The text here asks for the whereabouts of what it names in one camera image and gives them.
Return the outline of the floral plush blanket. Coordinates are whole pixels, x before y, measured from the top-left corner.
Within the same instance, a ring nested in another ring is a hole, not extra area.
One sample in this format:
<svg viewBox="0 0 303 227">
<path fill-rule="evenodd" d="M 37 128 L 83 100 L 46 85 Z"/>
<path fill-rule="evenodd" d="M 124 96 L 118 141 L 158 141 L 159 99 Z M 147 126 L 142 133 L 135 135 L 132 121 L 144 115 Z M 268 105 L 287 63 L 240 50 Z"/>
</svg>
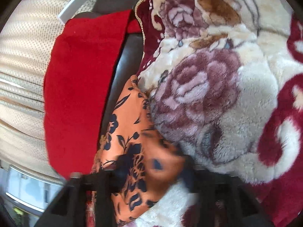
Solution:
<svg viewBox="0 0 303 227">
<path fill-rule="evenodd" d="M 286 0 L 139 0 L 158 131 L 234 173 L 276 226 L 302 213 L 302 22 Z"/>
</svg>

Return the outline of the window frame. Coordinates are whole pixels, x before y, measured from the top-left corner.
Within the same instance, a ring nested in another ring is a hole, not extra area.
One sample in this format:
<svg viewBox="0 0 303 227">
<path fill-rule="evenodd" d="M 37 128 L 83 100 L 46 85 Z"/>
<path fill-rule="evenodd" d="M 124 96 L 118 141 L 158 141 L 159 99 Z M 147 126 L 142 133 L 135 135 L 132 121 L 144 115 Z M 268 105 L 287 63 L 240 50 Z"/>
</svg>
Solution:
<svg viewBox="0 0 303 227">
<path fill-rule="evenodd" d="M 4 193 L 12 200 L 42 213 L 62 187 L 62 184 L 39 179 L 14 166 L 10 166 Z"/>
</svg>

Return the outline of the red cloth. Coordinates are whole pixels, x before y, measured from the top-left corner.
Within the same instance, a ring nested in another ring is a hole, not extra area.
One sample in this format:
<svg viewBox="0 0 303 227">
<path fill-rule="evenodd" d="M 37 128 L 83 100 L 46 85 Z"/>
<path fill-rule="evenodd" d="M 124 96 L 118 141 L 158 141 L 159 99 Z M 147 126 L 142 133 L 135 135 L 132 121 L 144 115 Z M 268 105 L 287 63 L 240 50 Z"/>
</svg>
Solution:
<svg viewBox="0 0 303 227">
<path fill-rule="evenodd" d="M 62 177 L 88 174 L 122 45 L 141 28 L 133 10 L 70 19 L 57 37 L 44 78 L 48 161 Z"/>
</svg>

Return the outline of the orange floral patterned garment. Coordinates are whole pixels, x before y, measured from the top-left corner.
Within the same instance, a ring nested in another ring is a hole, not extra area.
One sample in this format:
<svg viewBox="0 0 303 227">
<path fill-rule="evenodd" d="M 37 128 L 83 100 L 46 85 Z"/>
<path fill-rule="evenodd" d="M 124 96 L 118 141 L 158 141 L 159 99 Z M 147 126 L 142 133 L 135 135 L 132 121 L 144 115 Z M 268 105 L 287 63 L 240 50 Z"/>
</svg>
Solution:
<svg viewBox="0 0 303 227">
<path fill-rule="evenodd" d="M 149 101 L 137 84 L 135 75 L 125 83 L 91 169 L 120 173 L 110 193 L 118 226 L 153 207 L 176 182 L 185 163 L 181 151 L 155 128 Z"/>
</svg>

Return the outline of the cream dotted curtain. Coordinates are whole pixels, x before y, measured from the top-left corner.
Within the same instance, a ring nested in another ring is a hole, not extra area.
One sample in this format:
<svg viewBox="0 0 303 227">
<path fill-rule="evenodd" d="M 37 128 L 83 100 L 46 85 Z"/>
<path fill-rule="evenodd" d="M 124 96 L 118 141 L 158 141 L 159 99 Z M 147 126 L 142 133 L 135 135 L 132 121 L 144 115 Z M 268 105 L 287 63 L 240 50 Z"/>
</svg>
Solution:
<svg viewBox="0 0 303 227">
<path fill-rule="evenodd" d="M 44 133 L 43 81 L 58 15 L 71 0 L 13 0 L 1 30 L 1 161 L 52 182 Z"/>
</svg>

